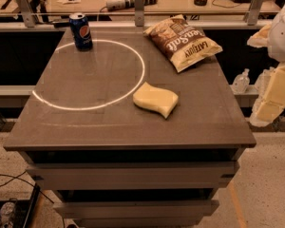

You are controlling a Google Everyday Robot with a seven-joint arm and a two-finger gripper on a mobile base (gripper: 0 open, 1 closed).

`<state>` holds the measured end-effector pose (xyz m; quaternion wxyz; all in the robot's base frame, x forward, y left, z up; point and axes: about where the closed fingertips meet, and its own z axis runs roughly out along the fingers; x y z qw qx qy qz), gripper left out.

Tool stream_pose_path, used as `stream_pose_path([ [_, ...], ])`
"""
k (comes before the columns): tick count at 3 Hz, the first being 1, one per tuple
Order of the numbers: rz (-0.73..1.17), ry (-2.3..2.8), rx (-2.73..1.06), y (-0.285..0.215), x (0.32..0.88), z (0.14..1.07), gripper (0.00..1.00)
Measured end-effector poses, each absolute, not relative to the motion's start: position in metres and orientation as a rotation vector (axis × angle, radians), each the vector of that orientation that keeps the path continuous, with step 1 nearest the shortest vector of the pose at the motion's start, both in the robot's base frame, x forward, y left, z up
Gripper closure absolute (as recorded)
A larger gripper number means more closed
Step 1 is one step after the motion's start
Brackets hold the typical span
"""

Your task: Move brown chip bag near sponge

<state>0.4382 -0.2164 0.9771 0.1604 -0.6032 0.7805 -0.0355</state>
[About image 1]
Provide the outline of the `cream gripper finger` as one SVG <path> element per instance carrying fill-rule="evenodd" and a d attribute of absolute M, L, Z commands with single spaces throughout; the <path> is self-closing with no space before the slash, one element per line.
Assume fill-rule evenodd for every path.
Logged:
<path fill-rule="evenodd" d="M 280 63 L 270 74 L 263 93 L 258 95 L 249 122 L 256 127 L 271 124 L 285 109 L 285 63 Z"/>
<path fill-rule="evenodd" d="M 247 45 L 254 48 L 266 48 L 268 46 L 268 34 L 270 28 L 270 24 L 261 28 L 258 32 L 256 32 L 248 39 Z"/>

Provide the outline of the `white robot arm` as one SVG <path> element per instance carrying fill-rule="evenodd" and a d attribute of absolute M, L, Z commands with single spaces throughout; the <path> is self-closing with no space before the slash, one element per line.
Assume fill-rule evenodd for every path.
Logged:
<path fill-rule="evenodd" d="M 259 93 L 250 116 L 251 125 L 263 127 L 285 109 L 285 5 L 270 24 L 248 39 L 247 45 L 266 47 L 269 57 L 278 61 L 278 66 L 262 77 L 265 89 Z"/>

